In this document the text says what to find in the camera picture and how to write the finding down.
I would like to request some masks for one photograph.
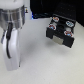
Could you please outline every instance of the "black object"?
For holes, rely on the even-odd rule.
[[[76,6],[76,21],[84,26],[84,0],[30,0],[30,8],[33,18],[52,17],[52,14],[60,2]]]
[[[13,29],[13,24],[9,23],[8,24],[7,34],[6,34],[6,39],[7,39],[6,52],[7,52],[7,56],[8,56],[9,59],[11,58],[11,56],[10,56],[10,53],[9,53],[8,45],[9,45],[9,40],[11,38],[11,31],[12,31],[12,29]]]
[[[48,27],[46,30],[46,37],[53,39],[53,36],[59,37],[63,39],[63,45],[68,47],[72,47],[74,42],[74,37],[70,35],[66,35],[65,32],[68,32],[67,29],[70,29],[71,33],[74,33],[74,27],[76,23],[76,8],[74,5],[68,3],[59,3],[56,7],[56,10],[53,14],[50,24],[54,24],[56,29],[52,27]]]
[[[60,0],[30,0],[30,8],[33,18],[48,18],[52,14]]]

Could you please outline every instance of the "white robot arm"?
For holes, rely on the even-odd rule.
[[[8,71],[20,65],[19,31],[25,23],[23,0],[0,0],[0,26],[3,28],[3,55]]]

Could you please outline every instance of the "white table surface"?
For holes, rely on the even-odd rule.
[[[20,35],[21,67],[7,71],[0,44],[0,84],[84,84],[84,27],[76,23],[72,48],[46,37],[51,18],[26,21]]]

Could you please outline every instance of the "cable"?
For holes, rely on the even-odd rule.
[[[7,43],[6,43],[6,52],[7,52],[8,58],[10,59],[11,56],[10,56],[10,53],[9,53],[8,45],[9,45],[9,40],[7,39]]]
[[[10,52],[9,52],[9,49],[8,49],[8,45],[9,45],[9,40],[11,38],[11,31],[12,31],[12,29],[13,29],[13,24],[9,23],[8,24],[7,34],[6,34],[6,39],[7,39],[6,52],[7,52],[7,56],[8,56],[9,59],[11,58],[11,56],[10,56]]]

